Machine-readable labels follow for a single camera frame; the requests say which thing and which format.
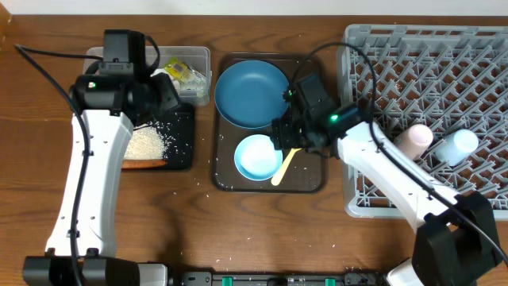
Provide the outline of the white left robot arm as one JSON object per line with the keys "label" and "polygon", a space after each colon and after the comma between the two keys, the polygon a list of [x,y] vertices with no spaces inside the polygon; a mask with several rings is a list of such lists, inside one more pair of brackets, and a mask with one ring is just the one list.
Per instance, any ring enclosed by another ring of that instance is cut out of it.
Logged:
{"label": "white left robot arm", "polygon": [[73,117],[63,202],[44,254],[25,259],[29,285],[171,285],[170,269],[116,255],[115,210],[133,130],[179,105],[169,76],[146,60],[151,37],[104,32],[103,54],[61,95]]}

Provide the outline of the light blue rice bowl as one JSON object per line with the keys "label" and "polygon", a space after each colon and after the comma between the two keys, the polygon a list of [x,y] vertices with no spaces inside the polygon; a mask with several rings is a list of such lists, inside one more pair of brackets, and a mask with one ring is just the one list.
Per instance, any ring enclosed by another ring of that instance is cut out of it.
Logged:
{"label": "light blue rice bowl", "polygon": [[244,178],[264,181],[271,179],[282,166],[283,152],[275,149],[269,136],[253,134],[237,145],[233,160]]}

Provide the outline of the dark blue bowl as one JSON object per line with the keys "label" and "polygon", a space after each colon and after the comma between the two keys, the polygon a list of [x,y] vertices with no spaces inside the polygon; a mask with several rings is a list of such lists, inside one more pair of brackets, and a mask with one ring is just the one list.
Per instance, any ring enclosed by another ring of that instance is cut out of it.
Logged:
{"label": "dark blue bowl", "polygon": [[282,117],[289,103],[285,74],[262,60],[244,60],[228,67],[217,80],[215,106],[229,123],[243,129],[262,129]]}

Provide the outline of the yellow plastic spoon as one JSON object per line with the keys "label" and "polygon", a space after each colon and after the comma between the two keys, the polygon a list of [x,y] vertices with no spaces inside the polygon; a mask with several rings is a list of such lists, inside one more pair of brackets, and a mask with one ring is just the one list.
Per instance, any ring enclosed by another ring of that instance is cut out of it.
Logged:
{"label": "yellow plastic spoon", "polygon": [[279,170],[274,174],[274,176],[271,178],[271,184],[273,186],[279,186],[281,181],[283,180],[283,177],[285,176],[287,169],[294,157],[294,155],[300,151],[301,148],[298,149],[291,149],[290,152],[287,154],[286,158],[283,160]]}

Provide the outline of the light blue plastic cup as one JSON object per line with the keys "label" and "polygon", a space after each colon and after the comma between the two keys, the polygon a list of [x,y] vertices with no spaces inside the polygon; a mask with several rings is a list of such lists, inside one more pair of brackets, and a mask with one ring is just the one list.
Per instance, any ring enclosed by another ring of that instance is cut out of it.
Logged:
{"label": "light blue plastic cup", "polygon": [[449,166],[456,166],[467,159],[479,146],[478,137],[468,129],[460,129],[443,139],[436,151],[436,158]]}

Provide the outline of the orange carrot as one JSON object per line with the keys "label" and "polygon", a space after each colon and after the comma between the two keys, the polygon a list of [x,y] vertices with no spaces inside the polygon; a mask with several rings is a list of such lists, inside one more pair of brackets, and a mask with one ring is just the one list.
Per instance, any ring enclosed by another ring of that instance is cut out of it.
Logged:
{"label": "orange carrot", "polygon": [[124,160],[122,169],[158,168],[167,164],[165,160]]}

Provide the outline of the pink plastic cup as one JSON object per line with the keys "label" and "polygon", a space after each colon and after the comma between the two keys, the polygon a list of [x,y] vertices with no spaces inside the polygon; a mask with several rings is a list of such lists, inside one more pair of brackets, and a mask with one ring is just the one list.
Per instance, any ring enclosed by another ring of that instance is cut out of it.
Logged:
{"label": "pink plastic cup", "polygon": [[395,146],[411,160],[418,159],[432,142],[432,130],[422,124],[411,126],[394,140]]}

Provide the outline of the green snack wrapper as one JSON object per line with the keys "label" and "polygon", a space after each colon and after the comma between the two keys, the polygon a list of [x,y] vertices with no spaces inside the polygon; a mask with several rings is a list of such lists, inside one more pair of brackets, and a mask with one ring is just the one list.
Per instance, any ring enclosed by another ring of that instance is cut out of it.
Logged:
{"label": "green snack wrapper", "polygon": [[206,87],[206,77],[177,57],[172,57],[164,70],[180,83],[181,90],[199,91]]}

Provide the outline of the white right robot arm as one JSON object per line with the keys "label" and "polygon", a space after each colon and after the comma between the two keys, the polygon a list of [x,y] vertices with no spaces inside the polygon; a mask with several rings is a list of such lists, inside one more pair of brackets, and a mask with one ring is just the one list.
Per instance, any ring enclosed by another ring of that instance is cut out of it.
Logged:
{"label": "white right robot arm", "polygon": [[507,261],[492,207],[478,192],[463,196],[439,182],[385,137],[356,104],[338,106],[317,75],[282,93],[290,114],[273,121],[276,149],[332,157],[363,174],[403,214],[416,234],[410,258],[388,272],[387,285],[474,285]]}

